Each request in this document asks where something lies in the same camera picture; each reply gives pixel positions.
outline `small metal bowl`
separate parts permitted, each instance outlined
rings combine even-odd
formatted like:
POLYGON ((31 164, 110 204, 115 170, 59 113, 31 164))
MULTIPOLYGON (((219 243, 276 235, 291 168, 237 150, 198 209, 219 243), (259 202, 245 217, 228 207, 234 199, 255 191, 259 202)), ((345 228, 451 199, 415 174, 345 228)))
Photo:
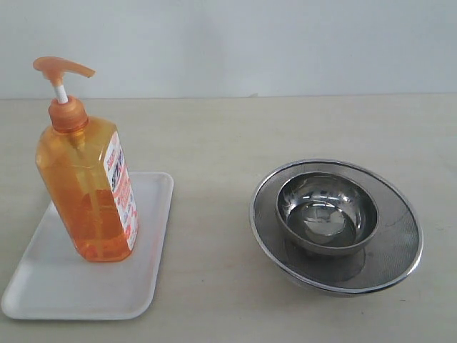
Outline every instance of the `small metal bowl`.
POLYGON ((376 233, 378 209, 350 179, 310 172, 281 187, 276 218, 285 235, 307 252, 338 257, 355 254, 368 244, 376 233))

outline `plastic tray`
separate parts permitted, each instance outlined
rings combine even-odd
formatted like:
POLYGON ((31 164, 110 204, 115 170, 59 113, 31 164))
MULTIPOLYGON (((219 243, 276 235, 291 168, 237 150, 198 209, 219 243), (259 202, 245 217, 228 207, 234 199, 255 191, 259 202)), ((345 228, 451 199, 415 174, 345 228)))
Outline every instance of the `plastic tray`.
POLYGON ((53 203, 46 210, 6 288, 1 308, 14 319, 131 319, 152 302, 169 216, 173 178, 131 172, 140 229, 122 262, 80 257, 53 203))

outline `table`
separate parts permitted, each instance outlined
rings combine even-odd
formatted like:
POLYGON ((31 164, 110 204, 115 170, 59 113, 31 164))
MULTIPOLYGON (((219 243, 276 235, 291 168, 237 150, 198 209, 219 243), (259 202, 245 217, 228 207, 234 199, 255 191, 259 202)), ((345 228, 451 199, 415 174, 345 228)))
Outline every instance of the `table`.
MULTIPOLYGON (((125 322, 21 322, 0 342, 454 342, 457 94, 86 100, 118 124, 130 170, 175 181, 156 294, 125 322), (306 158, 375 171, 410 200, 423 258, 404 282, 333 298, 286 280, 248 205, 272 169, 306 158)), ((49 203, 34 165, 47 100, 0 101, 0 291, 49 203)))

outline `bottle label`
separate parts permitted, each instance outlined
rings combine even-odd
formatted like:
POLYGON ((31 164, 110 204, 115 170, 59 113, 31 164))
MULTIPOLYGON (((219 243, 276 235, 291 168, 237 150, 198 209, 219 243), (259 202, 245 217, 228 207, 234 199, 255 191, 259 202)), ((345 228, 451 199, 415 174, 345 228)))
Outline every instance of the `bottle label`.
POLYGON ((129 172, 127 171, 124 153, 122 152, 121 142, 119 141, 117 132, 114 132, 109 142, 104 166, 127 244, 129 249, 132 250, 139 226, 138 213, 136 211, 137 208, 134 192, 131 188, 129 172))

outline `orange pump bottle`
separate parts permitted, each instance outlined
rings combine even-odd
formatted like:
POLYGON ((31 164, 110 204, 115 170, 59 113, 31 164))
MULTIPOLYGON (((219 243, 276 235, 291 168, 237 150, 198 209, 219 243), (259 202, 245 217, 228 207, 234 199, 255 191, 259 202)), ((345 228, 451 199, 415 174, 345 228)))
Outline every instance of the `orange pump bottle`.
POLYGON ((88 116, 62 84, 65 71, 95 71, 52 56, 35 60, 34 68, 56 92, 52 125, 36 148, 41 178, 77 252, 89 262, 121 261, 134 248, 139 218, 116 125, 88 116))

